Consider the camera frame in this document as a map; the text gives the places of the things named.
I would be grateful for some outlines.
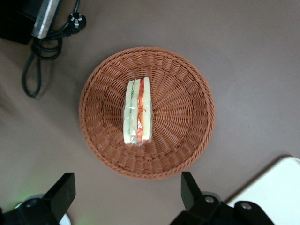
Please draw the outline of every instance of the black cable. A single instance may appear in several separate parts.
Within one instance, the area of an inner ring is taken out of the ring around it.
[[[33,39],[31,44],[32,53],[25,64],[25,68],[23,70],[22,78],[21,78],[23,90],[28,97],[35,98],[41,90],[41,83],[42,83],[41,60],[54,60],[55,58],[57,58],[61,53],[62,39],[64,37],[78,33],[80,30],[82,30],[85,27],[86,25],[85,17],[77,12],[79,3],[80,0],[77,0],[73,13],[70,15],[68,22],[64,26],[62,26],[58,31],[53,31],[53,30],[49,31],[47,37],[42,40],[38,38]],[[45,40],[57,41],[57,46],[53,48],[45,48],[43,47],[43,42]],[[52,55],[43,56],[42,55],[43,53],[47,53],[47,54],[52,53]],[[37,88],[33,93],[30,93],[27,88],[27,72],[34,58],[37,58]]]

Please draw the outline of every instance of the wrapped sandwich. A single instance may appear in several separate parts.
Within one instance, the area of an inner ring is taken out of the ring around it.
[[[125,144],[142,145],[152,138],[149,78],[129,81],[126,91],[123,134]]]

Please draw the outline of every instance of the white surface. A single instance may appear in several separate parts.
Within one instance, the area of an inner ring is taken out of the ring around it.
[[[241,191],[229,203],[258,204],[276,225],[300,224],[300,160],[285,157]]]

